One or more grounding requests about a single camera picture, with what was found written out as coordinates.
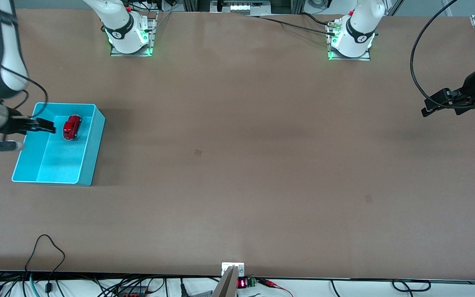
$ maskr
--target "teal cable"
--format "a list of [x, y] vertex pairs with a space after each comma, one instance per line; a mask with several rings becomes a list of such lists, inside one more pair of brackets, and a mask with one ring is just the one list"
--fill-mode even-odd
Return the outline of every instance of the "teal cable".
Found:
[[41, 297], [38, 294], [38, 290], [36, 290], [36, 286], [34, 285], [34, 281], [32, 281], [32, 273], [31, 273], [31, 276], [28, 278], [28, 281], [31, 283], [32, 292], [34, 292], [34, 295], [36, 295], [36, 297]]

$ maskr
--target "metal base plate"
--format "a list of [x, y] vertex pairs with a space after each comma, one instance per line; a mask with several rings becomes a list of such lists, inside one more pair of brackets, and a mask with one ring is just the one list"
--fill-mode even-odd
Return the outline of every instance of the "metal base plate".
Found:
[[157, 19], [148, 19], [147, 16], [142, 16], [143, 18], [147, 19], [147, 22], [143, 22], [143, 27], [140, 31], [140, 36], [144, 40], [148, 40], [148, 43], [141, 47], [138, 51], [134, 53], [121, 53], [115, 49], [113, 45], [111, 45], [111, 53], [110, 56], [112, 57], [150, 57], [153, 54], [153, 45], [155, 44], [155, 33], [156, 33], [156, 26], [157, 26]]
[[236, 263], [236, 262], [221, 263], [221, 275], [225, 274], [225, 271], [228, 269], [229, 266], [238, 266], [239, 277], [245, 276], [245, 263]]
[[[335, 33], [334, 30], [330, 30], [329, 26], [325, 26], [325, 28], [326, 28], [326, 32], [334, 32]], [[330, 60], [351, 60], [351, 61], [371, 61], [371, 56], [369, 54], [369, 49], [367, 49], [366, 52], [360, 57], [356, 57], [356, 58], [346, 57], [343, 54], [341, 54], [338, 51], [338, 49], [331, 46], [332, 39], [335, 38], [335, 36], [328, 35], [326, 38], [327, 38], [326, 42], [327, 42], [327, 57], [328, 57], [328, 59], [330, 59]]]

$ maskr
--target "tabletop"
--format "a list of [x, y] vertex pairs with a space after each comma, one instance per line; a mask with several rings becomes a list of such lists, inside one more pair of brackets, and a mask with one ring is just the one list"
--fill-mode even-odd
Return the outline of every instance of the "tabletop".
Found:
[[[91, 187], [15, 184], [0, 154], [0, 269], [47, 233], [63, 271], [475, 280], [475, 111], [421, 116], [427, 18], [385, 17], [371, 61], [330, 61], [323, 35], [237, 14], [173, 13], [147, 58], [110, 57], [93, 11], [18, 17], [31, 78], [106, 125]], [[415, 66], [429, 94], [460, 87], [468, 18], [437, 19]], [[60, 261], [36, 252], [30, 269]]]

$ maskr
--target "blue tray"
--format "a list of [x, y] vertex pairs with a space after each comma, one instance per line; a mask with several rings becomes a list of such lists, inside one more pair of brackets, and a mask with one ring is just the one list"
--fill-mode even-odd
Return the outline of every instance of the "blue tray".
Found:
[[[35, 114], [44, 103], [37, 103]], [[77, 138], [63, 138], [71, 115], [82, 117]], [[51, 120], [56, 133], [30, 132], [19, 153], [12, 181], [57, 186], [90, 186], [106, 118], [94, 104], [48, 103], [38, 117]]]

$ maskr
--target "toy car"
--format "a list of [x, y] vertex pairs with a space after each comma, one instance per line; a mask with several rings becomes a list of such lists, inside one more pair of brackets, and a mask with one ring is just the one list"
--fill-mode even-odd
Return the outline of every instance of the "toy car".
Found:
[[82, 117], [79, 115], [72, 115], [69, 117], [67, 122], [63, 125], [63, 137], [66, 140], [73, 140], [78, 136], [78, 128], [80, 128], [80, 123], [82, 122]]

